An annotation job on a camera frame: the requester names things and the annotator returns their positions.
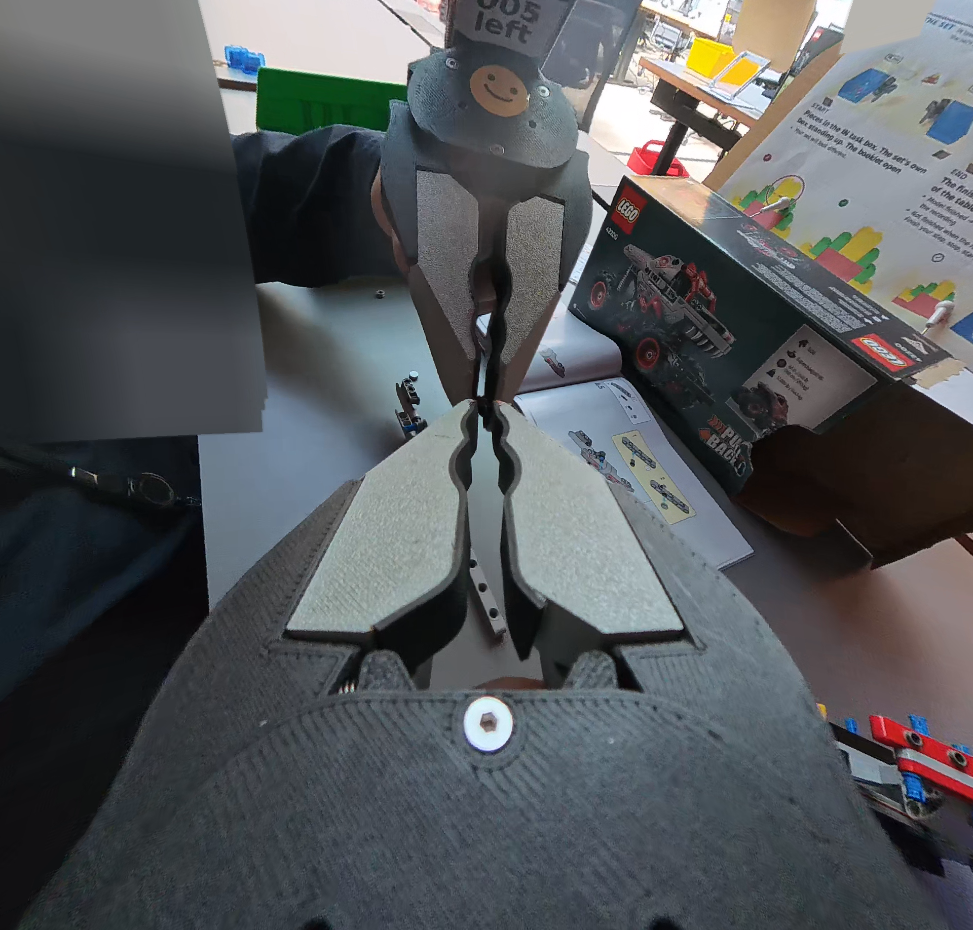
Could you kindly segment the person's left hand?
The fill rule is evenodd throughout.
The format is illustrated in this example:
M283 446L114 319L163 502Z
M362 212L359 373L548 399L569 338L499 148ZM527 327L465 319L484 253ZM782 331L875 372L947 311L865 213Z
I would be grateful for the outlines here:
M399 273L407 279L410 271L410 264L396 229L388 216L388 211L386 210L381 170L377 171L376 176L371 183L370 198L373 216L377 220L380 229L386 235L389 243L391 244L394 260Z

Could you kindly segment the person's left forearm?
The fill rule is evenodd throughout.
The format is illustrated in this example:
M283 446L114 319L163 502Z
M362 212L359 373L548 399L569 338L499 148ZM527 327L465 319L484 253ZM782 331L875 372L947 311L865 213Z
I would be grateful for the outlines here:
M383 141L346 125L230 136L256 284L321 288L402 274L371 202Z

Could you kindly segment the black mesh chair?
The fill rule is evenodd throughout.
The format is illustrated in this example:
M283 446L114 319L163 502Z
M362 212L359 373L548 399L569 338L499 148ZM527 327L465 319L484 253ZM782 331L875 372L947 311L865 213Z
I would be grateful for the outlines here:
M621 81L646 22L643 0L577 0L542 67L588 133L605 86Z

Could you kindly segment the partly built lego model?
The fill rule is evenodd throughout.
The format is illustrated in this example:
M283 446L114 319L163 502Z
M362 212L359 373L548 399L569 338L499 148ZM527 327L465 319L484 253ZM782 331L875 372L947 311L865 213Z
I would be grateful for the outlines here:
M972 756L931 736L925 719L901 724L871 716L867 737L858 723L830 723L854 783L872 810L947 854L972 849Z

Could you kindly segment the green plastic bin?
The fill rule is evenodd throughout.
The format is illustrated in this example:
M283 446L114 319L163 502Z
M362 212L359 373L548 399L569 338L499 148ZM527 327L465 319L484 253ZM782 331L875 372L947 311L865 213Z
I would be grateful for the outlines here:
M407 99L407 87L263 66L257 75L255 122L259 131L300 135L330 126L383 133L390 104Z

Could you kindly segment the red plastic bin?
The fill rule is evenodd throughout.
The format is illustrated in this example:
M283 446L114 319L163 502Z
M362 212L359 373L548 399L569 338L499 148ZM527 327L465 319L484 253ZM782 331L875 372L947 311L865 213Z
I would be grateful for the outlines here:
M627 158L626 166L629 171L639 176L657 175L655 169L658 161L661 157L665 158L668 156L669 150L665 141L652 139L646 141L641 146L632 148ZM690 177L689 171L675 154L672 154L669 158L670 163L667 169L663 171L663 175L674 178Z

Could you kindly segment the lego instruction booklet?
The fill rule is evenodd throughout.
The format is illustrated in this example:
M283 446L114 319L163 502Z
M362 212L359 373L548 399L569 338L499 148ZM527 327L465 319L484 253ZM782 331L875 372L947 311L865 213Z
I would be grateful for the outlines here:
M753 556L622 376L618 346L574 316L566 302L553 311L515 403L526 419L639 499L711 565L724 570Z

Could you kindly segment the grey lego beam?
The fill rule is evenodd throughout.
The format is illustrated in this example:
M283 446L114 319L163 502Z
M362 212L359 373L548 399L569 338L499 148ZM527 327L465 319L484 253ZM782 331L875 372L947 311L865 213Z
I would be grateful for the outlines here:
M470 550L469 557L470 592L481 620L491 631L495 640L502 640L507 634L505 616L497 604L493 592L488 584L485 573L480 566L479 557L474 550Z

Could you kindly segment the white instruction poster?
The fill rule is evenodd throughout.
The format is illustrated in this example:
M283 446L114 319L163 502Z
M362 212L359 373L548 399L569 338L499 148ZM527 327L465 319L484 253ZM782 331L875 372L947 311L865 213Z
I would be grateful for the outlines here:
M718 192L965 371L971 420L971 30L843 55Z

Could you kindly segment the brown cardboard board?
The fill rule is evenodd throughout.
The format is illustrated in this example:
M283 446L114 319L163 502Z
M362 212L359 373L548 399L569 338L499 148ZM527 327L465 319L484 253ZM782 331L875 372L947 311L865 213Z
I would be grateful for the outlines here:
M713 192L719 192L730 176L756 150L787 116L809 95L813 87L840 60L843 44L839 43L826 49L811 60L797 76L777 94L762 117L723 157L703 181L703 185Z

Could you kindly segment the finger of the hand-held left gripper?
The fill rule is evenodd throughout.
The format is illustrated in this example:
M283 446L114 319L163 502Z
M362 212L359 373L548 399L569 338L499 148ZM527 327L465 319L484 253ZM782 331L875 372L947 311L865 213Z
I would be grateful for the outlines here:
M493 314L493 399L513 402L560 297L565 208L534 197L512 207Z
M418 258L408 287L444 394L474 399L480 375L472 277L480 257L480 206L449 174L417 171Z

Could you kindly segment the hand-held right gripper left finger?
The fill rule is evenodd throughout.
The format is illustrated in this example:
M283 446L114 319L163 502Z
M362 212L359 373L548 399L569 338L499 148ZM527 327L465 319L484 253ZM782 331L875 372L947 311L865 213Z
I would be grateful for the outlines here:
M372 468L286 623L299 640L395 653L414 673L467 612L468 488L477 402L465 400Z

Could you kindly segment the person's dark blue clothing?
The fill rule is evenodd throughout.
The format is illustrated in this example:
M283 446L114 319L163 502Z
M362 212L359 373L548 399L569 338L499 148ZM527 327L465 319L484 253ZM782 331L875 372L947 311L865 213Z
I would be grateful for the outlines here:
M195 435L2 445L42 450L95 472L163 476L201 498ZM92 499L2 465L1 696L128 596L160 576L200 511L154 512Z

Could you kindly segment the dark lego set box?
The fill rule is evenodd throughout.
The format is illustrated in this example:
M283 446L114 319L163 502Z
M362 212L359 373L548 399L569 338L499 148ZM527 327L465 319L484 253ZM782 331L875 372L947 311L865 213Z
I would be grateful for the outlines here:
M626 177L570 302L734 503L876 565L971 539L962 365L691 179Z

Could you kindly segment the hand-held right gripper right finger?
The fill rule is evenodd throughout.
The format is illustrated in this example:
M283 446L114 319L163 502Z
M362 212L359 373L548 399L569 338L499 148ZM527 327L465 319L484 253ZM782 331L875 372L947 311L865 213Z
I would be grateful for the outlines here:
M503 495L501 568L517 655L574 661L675 642L685 627L609 482L513 406L491 420Z

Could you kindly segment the wooden background desk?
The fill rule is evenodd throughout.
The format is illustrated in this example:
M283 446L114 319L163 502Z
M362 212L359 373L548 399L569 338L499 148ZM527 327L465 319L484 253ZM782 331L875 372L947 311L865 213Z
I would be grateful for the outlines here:
M652 175L666 175L687 134L693 133L726 156L745 131L761 119L770 101L753 84L729 101L715 95L708 83L683 65L639 58L639 68L655 77L651 105L672 120Z

